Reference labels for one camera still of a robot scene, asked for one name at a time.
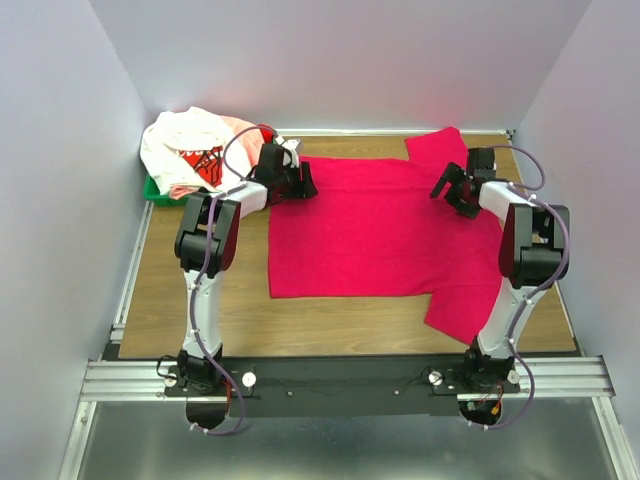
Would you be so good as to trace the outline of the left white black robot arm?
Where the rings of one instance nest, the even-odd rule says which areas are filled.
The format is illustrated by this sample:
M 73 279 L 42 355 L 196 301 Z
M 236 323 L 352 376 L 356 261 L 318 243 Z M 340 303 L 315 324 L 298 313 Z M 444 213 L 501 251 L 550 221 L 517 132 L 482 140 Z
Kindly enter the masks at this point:
M 177 354 L 177 381 L 184 388 L 209 395 L 226 380 L 220 298 L 225 272 L 235 258 L 240 221 L 284 201 L 318 194 L 300 151 L 299 139 L 265 143 L 246 179 L 220 192 L 198 191 L 186 203 L 174 244 L 187 289 L 187 327 Z

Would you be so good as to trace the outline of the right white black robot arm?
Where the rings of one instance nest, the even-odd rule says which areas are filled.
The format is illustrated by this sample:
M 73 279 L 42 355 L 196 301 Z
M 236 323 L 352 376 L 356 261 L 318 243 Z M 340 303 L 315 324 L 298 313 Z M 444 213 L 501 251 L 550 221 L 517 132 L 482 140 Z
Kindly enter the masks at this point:
M 484 210 L 503 223 L 498 252 L 502 284 L 488 321 L 460 364 L 432 370 L 435 390 L 488 392 L 516 385 L 520 335 L 538 301 L 569 269 L 570 210 L 540 200 L 540 186 L 497 177 L 497 146 L 470 148 L 466 166 L 449 163 L 431 191 L 457 213 L 474 219 Z

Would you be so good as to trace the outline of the magenta t shirt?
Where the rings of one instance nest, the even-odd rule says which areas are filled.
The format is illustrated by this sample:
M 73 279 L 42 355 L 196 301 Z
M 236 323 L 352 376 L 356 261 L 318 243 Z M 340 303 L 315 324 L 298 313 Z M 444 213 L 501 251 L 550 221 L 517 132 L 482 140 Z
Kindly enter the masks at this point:
M 459 215 L 430 193 L 467 148 L 448 127 L 406 141 L 406 159 L 312 157 L 318 193 L 272 208 L 268 285 L 274 298 L 431 298 L 425 321 L 470 343 L 502 282 L 499 220 Z

